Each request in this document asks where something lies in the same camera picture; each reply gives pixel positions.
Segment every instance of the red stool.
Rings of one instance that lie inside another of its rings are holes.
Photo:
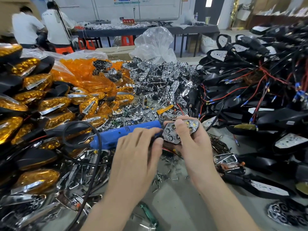
[[[56,53],[58,53],[58,54],[66,55],[66,54],[71,54],[73,52],[74,51],[73,51],[71,46],[65,47],[65,48],[56,48]]]
[[[96,49],[95,46],[94,46],[93,40],[89,40],[89,41],[86,40],[86,47],[85,47],[85,46],[83,45],[83,40],[82,40],[82,38],[78,38],[78,44],[79,44],[79,48],[80,48],[81,50],[84,50],[84,49],[95,50],[95,49]]]
[[[122,46],[132,46],[134,44],[133,36],[122,36]]]

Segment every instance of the red sign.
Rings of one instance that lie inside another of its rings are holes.
[[[134,24],[135,23],[134,19],[123,19],[122,21],[124,24]]]

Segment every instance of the person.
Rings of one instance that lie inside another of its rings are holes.
[[[48,30],[47,39],[50,43],[52,43],[56,48],[65,48],[69,47],[70,40],[64,30],[62,22],[60,20],[59,14],[56,11],[56,3],[53,1],[49,1],[47,3],[47,8],[43,14],[42,19]],[[67,15],[63,12],[60,12],[65,27],[68,29],[74,29],[74,23],[71,21]]]
[[[44,31],[45,26],[33,16],[32,10],[23,6],[19,9],[20,13],[12,15],[12,25],[14,37],[23,48],[30,49],[35,47],[38,38],[37,31]]]
[[[191,182],[210,210],[218,231],[260,231],[217,173],[208,134],[200,126],[191,136],[183,121],[186,119],[192,118],[181,116],[175,121],[181,139],[176,149],[182,153]],[[121,231],[124,228],[156,174],[163,139],[153,142],[149,159],[148,148],[151,138],[160,131],[160,128],[136,128],[119,139],[107,190],[103,199],[93,206],[81,231]]]

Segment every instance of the right hand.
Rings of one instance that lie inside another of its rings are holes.
[[[216,173],[213,162],[213,151],[209,135],[202,124],[199,123],[198,130],[192,134],[183,120],[195,119],[189,116],[179,116],[175,121],[175,130],[181,139],[181,145],[175,149],[180,151],[187,168],[187,172],[194,186],[199,189],[200,184],[207,178],[207,175]]]

